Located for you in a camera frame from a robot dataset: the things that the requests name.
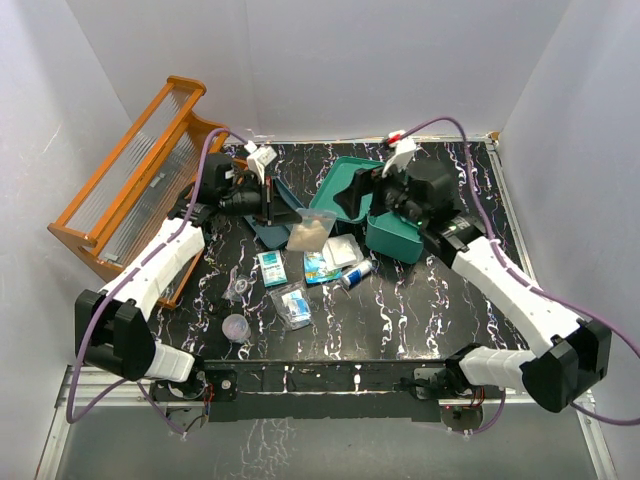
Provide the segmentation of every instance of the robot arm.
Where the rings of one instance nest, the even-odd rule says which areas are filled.
[[[356,171],[349,187],[335,195],[336,203],[355,218],[362,196],[372,193],[370,215],[392,211],[416,225],[427,251],[473,283],[530,347],[511,351],[468,345],[446,360],[445,374],[433,379],[434,388],[457,393],[474,385],[526,390],[543,408],[559,412],[606,375],[611,331],[532,292],[535,282],[499,248],[492,248],[484,227],[455,209],[453,181],[442,165],[409,163],[411,145],[401,134],[394,132],[385,140],[394,150],[390,160],[373,170]]]
[[[99,307],[111,298],[90,333],[85,361],[127,380],[168,380],[185,395],[197,394],[202,389],[200,360],[156,342],[147,321],[169,283],[204,248],[204,229],[217,215],[253,215],[264,225],[301,220],[264,175],[264,167],[274,156],[271,148],[255,149],[248,158],[249,170],[241,171],[226,155],[208,155],[198,203],[191,212],[187,188],[138,257],[99,292],[85,290],[76,300],[76,354]]]

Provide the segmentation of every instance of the floor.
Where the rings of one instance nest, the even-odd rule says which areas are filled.
[[[486,415],[494,409],[488,406]],[[207,424],[183,442],[167,436],[150,408],[97,407],[71,428],[56,478],[589,480],[596,474],[572,409],[555,415],[537,405],[507,405],[494,428],[470,440],[403,419],[282,419]]]

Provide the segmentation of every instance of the small plastic bag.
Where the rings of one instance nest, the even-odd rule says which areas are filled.
[[[296,282],[276,288],[269,292],[269,296],[287,330],[298,330],[313,322],[304,283]]]
[[[242,301],[242,294],[249,290],[251,279],[245,275],[233,276],[227,285],[227,289],[222,294],[222,298],[230,302]]]
[[[304,278],[307,284],[330,282],[341,276],[341,269],[327,268],[327,263],[321,253],[304,252]]]
[[[289,235],[287,250],[294,252],[321,252],[331,234],[336,214],[328,210],[299,208],[302,222],[296,223]]]
[[[350,233],[328,239],[322,249],[322,256],[328,269],[349,267],[364,260],[356,237]]]

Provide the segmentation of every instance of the white enclosure wall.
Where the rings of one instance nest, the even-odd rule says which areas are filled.
[[[502,129],[568,0],[68,3],[132,119],[176,74],[239,133],[335,139],[442,114]]]
[[[640,340],[640,4],[576,0],[501,136],[509,190],[543,286]],[[614,343],[598,410],[640,415],[638,361]],[[622,479],[640,428],[604,427]]]
[[[0,0],[0,478],[32,478],[96,276],[47,230],[130,121],[64,0]]]

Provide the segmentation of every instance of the clear plastic cup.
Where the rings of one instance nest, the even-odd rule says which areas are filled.
[[[251,337],[251,327],[242,315],[232,313],[222,322],[222,333],[231,342],[245,343]]]

